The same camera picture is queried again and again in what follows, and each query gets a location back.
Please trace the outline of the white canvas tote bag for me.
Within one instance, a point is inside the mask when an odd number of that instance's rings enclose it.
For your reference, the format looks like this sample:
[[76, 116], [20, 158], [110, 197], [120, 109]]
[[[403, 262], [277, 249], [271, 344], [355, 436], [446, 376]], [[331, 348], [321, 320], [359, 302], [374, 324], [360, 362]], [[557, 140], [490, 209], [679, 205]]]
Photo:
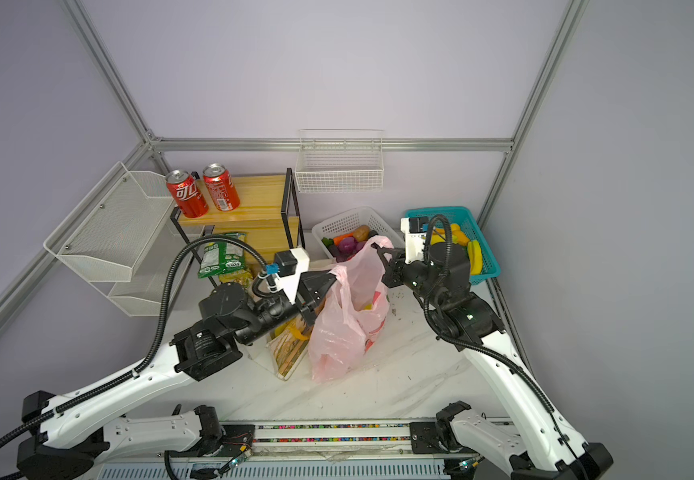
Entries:
[[[310, 257], [308, 271], [326, 271], [328, 266], [327, 262], [316, 263]], [[245, 290], [254, 300], [269, 298], [274, 294], [282, 294], [270, 292], [265, 268], [255, 266], [251, 269], [251, 272], [254, 275], [254, 280], [252, 285]], [[289, 379], [307, 353], [314, 322], [323, 308], [323, 302], [320, 306], [300, 306], [298, 304], [297, 292], [294, 304], [300, 308], [301, 314], [257, 339], [252, 344], [241, 344], [241, 352], [250, 361], [278, 379]]]

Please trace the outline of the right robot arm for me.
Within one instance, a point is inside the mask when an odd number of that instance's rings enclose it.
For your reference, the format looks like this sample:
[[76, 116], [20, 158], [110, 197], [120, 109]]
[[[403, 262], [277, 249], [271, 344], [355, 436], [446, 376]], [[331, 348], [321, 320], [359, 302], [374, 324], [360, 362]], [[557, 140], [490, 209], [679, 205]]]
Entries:
[[403, 248], [377, 250], [390, 288], [408, 287], [436, 338], [462, 352], [505, 408], [514, 435], [458, 402], [441, 410], [437, 436], [448, 451], [471, 449], [512, 479], [599, 479], [614, 464], [602, 443], [567, 421], [521, 359], [496, 311], [471, 289], [466, 249], [443, 215], [401, 221]]

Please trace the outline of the pink plastic grocery bag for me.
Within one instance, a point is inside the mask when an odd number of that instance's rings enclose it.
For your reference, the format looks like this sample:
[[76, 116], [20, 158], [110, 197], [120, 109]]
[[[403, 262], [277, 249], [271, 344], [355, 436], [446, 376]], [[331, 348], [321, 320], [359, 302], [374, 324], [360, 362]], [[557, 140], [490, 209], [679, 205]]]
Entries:
[[378, 250], [392, 246], [388, 237], [374, 236], [352, 259], [330, 270], [335, 283], [326, 294], [308, 345], [313, 381], [324, 383], [346, 375], [380, 336], [390, 301]]

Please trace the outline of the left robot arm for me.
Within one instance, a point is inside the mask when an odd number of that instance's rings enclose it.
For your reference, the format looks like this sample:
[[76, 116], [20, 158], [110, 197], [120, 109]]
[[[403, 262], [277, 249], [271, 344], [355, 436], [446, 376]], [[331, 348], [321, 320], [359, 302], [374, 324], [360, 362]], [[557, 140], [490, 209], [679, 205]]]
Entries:
[[14, 479], [76, 479], [116, 453], [157, 443], [170, 450], [204, 455], [220, 448], [222, 427], [216, 412], [205, 406], [181, 415], [142, 422], [148, 440], [126, 432], [134, 408], [166, 392], [200, 382], [239, 361], [248, 346], [296, 317], [312, 321], [334, 274], [312, 271], [302, 249], [280, 252], [250, 289], [221, 283], [199, 305], [201, 318], [164, 339], [170, 317], [173, 283], [183, 261], [199, 247], [225, 243], [251, 256], [257, 251], [237, 238], [214, 234], [188, 243], [175, 257], [166, 277], [153, 343], [138, 363], [74, 394], [38, 391], [25, 398], [22, 423], [0, 438], [0, 450], [19, 439]]

